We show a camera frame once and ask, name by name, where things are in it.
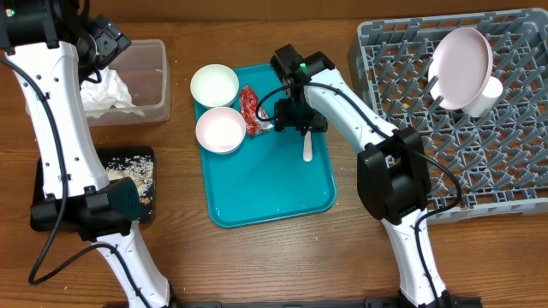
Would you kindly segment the white plastic fork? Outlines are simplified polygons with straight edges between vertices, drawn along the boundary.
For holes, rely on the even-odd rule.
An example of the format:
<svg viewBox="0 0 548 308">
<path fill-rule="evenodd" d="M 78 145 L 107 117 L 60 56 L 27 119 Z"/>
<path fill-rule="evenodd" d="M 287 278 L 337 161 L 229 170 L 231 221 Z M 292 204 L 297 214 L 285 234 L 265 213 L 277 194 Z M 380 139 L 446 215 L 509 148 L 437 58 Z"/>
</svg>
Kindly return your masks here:
<svg viewBox="0 0 548 308">
<path fill-rule="evenodd" d="M 306 132 L 303 142 L 303 160 L 310 163 L 313 160 L 312 134 Z"/>
</svg>

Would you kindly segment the white napkin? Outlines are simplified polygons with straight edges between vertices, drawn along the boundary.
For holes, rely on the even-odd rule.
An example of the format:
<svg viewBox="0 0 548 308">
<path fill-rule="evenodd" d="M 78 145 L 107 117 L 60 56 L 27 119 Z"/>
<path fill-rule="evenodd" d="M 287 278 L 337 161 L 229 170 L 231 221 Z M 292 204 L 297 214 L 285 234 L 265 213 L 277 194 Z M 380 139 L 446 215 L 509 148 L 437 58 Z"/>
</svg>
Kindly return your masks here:
<svg viewBox="0 0 548 308">
<path fill-rule="evenodd" d="M 80 94 L 87 117 L 99 118 L 106 110 L 135 108 L 127 85 L 116 70 L 104 68 L 100 71 L 102 81 L 98 84 L 83 81 Z"/>
</svg>

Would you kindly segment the red snack wrapper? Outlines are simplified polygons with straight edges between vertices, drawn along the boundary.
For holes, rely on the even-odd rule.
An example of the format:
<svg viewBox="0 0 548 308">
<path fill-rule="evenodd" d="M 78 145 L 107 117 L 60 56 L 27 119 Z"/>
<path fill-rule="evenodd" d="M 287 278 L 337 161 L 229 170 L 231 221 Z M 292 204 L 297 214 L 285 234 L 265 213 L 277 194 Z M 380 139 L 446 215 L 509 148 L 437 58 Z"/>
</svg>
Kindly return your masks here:
<svg viewBox="0 0 548 308">
<path fill-rule="evenodd" d="M 257 117 L 256 111 L 259 100 L 257 94 L 250 85 L 246 85 L 241 89 L 239 102 L 241 115 L 244 118 L 244 121 L 246 123 L 246 130 L 250 136 L 254 137 L 258 134 L 265 133 L 273 129 L 273 125 L 270 121 L 261 121 Z M 259 108 L 258 112 L 261 118 L 268 117 L 262 107 Z"/>
</svg>

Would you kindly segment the pink bowl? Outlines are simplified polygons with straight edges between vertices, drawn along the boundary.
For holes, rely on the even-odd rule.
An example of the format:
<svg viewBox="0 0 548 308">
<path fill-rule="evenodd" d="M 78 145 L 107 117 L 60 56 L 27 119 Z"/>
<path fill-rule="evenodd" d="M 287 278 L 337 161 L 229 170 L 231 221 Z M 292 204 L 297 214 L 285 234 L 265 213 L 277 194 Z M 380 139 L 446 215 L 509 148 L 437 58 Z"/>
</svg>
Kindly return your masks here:
<svg viewBox="0 0 548 308">
<path fill-rule="evenodd" d="M 242 115 L 230 107 L 217 107 L 206 111 L 195 127 L 199 144 L 219 155 L 236 151 L 246 134 L 246 123 Z"/>
</svg>

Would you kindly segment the white bowl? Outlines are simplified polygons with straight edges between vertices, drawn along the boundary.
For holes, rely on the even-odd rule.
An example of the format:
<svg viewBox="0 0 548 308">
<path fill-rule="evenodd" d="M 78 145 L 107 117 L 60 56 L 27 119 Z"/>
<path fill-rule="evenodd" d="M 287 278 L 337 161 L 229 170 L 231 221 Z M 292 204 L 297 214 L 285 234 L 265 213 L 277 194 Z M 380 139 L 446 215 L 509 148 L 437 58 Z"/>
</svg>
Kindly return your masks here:
<svg viewBox="0 0 548 308">
<path fill-rule="evenodd" d="M 209 64 L 198 69 L 190 82 L 190 92 L 196 102 L 207 109 L 229 107 L 239 91 L 239 80 L 232 68 Z"/>
</svg>

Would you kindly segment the large white plate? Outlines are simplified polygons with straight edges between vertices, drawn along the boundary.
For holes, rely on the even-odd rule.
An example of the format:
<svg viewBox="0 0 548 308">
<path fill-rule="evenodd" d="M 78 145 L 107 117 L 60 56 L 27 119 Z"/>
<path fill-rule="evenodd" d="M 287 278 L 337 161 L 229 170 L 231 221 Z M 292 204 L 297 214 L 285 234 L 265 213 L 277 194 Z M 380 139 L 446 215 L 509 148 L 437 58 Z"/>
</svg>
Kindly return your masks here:
<svg viewBox="0 0 548 308">
<path fill-rule="evenodd" d="M 471 27 L 445 35 L 434 50 L 428 69 L 428 91 L 446 110 L 462 110 L 483 92 L 491 78 L 493 55 L 487 39 Z"/>
</svg>

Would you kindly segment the white paper cup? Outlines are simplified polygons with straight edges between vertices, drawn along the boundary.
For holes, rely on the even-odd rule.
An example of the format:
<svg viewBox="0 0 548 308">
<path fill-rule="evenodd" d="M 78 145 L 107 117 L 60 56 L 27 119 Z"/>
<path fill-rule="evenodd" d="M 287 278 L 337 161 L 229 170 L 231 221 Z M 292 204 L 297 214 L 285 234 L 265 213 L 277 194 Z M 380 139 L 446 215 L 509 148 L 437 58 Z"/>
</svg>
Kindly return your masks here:
<svg viewBox="0 0 548 308">
<path fill-rule="evenodd" d="M 503 84 L 496 77 L 491 77 L 483 92 L 472 103 L 462 107 L 462 111 L 472 117 L 481 117 L 493 107 L 503 93 Z"/>
</svg>

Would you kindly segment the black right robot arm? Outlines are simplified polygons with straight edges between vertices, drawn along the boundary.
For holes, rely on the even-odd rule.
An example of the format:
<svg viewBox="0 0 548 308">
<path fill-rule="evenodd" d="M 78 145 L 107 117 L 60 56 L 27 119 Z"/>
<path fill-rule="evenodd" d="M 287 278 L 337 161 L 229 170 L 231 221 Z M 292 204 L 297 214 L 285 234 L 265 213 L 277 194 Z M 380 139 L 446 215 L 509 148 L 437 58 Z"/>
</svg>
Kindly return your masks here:
<svg viewBox="0 0 548 308">
<path fill-rule="evenodd" d="M 401 307 L 448 307 L 428 236 L 426 201 L 431 191 L 421 137 L 376 115 L 322 52 L 301 56 L 288 44 L 270 65 L 286 98 L 274 104 L 274 128 L 323 133 L 333 125 L 357 156 L 357 191 L 371 216 L 384 225 L 400 273 Z"/>
</svg>

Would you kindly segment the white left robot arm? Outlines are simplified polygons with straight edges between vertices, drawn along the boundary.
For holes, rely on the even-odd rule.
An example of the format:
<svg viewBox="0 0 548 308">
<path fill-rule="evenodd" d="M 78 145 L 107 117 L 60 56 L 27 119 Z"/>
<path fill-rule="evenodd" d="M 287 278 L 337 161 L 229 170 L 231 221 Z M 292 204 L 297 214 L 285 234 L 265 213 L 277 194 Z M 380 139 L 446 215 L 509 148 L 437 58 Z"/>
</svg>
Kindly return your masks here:
<svg viewBox="0 0 548 308">
<path fill-rule="evenodd" d="M 140 233 L 141 204 L 134 182 L 110 180 L 90 134 L 80 85 L 99 83 L 131 44 L 108 18 L 91 18 L 89 2 L 4 1 L 2 64 L 16 75 L 39 146 L 43 198 L 31 225 L 56 235 L 77 233 L 99 252 L 131 307 L 177 307 L 169 281 Z"/>
</svg>

